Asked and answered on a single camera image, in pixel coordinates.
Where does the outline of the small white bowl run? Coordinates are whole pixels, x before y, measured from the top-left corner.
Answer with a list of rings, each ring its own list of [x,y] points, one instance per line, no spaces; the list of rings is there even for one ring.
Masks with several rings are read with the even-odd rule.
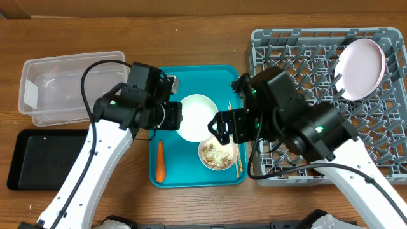
[[[215,103],[201,94],[189,95],[181,100],[182,122],[177,133],[186,141],[202,142],[212,134],[207,125],[218,112]]]

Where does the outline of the white bowl with food scraps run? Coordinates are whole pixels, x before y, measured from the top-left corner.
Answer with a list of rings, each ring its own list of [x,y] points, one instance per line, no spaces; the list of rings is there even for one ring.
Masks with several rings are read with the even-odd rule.
[[[229,169],[238,157],[238,144],[233,142],[230,137],[230,143],[222,145],[214,137],[210,137],[202,141],[198,147],[198,155],[201,162],[211,170],[226,170]]]

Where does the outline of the large white plate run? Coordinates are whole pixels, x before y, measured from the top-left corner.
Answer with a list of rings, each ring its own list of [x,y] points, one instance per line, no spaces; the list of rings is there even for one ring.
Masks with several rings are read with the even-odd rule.
[[[337,91],[349,101],[363,99],[379,86],[385,73],[385,54],[371,39],[358,39],[349,44],[338,58],[334,76]]]

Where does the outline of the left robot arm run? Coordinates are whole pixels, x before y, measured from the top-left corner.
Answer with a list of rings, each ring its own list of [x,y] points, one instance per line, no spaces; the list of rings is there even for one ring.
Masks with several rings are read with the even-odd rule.
[[[120,158],[140,129],[177,130],[182,104],[171,102],[179,80],[140,62],[129,65],[127,81],[118,83],[90,106],[85,94],[86,68],[81,96],[90,118],[86,141],[66,180],[34,228],[90,228],[95,210]]]

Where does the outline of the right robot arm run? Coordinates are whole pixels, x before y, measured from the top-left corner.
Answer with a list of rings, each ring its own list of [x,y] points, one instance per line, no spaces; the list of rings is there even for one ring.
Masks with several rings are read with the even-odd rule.
[[[325,175],[370,228],[406,228],[406,202],[378,170],[358,131],[328,102],[310,106],[289,75],[271,67],[231,83],[240,109],[215,114],[207,128],[222,144],[278,141]]]

